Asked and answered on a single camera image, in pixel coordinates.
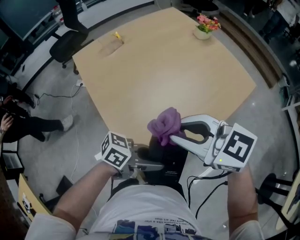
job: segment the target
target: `hand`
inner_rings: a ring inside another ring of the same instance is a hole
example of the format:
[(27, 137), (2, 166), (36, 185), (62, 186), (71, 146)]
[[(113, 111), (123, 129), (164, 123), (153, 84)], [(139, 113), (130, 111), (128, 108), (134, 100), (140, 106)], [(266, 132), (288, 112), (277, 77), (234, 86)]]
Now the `hand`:
[(6, 113), (2, 120), (1, 120), (1, 128), (3, 129), (4, 132), (6, 132), (10, 126), (13, 124), (13, 117), (12, 116), (8, 116), (8, 113)]
[(13, 100), (13, 96), (8, 96), (4, 99), (3, 101), (3, 105), (7, 104), (8, 102), (10, 102), (11, 100)]

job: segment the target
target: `black office chair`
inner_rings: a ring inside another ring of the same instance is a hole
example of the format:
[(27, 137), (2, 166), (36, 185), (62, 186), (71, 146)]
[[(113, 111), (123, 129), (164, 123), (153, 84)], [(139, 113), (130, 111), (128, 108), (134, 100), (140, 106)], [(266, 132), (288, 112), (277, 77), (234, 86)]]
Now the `black office chair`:
[[(89, 30), (83, 26), (77, 16), (77, 7), (75, 0), (56, 0), (63, 15), (65, 26), (72, 29), (66, 32), (64, 35), (59, 36), (53, 33), (52, 36), (58, 40), (50, 49), (50, 55), (62, 63), (62, 68), (66, 68), (66, 63), (72, 59), (72, 56), (79, 50), (84, 48), (87, 44), (92, 42), (89, 41), (85, 45), (81, 45), (89, 34)], [(77, 75), (77, 67), (74, 63), (73, 72)]]
[(212, 12), (217, 11), (219, 8), (212, 0), (183, 0), (182, 3), (188, 4), (193, 8), (192, 12), (181, 10), (190, 17), (197, 17), (202, 11)]

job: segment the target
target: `black chair leg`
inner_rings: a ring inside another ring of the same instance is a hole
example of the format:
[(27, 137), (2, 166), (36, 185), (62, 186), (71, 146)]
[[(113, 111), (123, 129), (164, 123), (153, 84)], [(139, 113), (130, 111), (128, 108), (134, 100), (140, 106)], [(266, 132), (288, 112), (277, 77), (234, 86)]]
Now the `black chair leg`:
[(75, 63), (74, 63), (74, 66), (73, 66), (73, 73), (75, 73), (76, 75), (79, 74)]

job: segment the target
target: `printed graphic on shirt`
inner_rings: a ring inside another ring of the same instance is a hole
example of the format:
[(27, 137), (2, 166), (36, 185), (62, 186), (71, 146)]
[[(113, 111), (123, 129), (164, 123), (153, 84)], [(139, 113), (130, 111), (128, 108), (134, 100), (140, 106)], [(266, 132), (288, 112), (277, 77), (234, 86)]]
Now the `printed graphic on shirt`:
[(152, 220), (118, 220), (109, 240), (209, 240), (195, 236), (195, 228), (181, 218), (156, 217)]

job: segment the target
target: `flower pot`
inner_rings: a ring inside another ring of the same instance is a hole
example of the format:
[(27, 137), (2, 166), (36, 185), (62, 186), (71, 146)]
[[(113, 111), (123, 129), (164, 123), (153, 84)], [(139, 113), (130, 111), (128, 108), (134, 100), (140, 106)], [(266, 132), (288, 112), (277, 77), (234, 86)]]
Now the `flower pot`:
[(199, 30), (197, 27), (193, 31), (193, 35), (199, 40), (206, 40), (211, 37), (211, 32), (206, 33)]

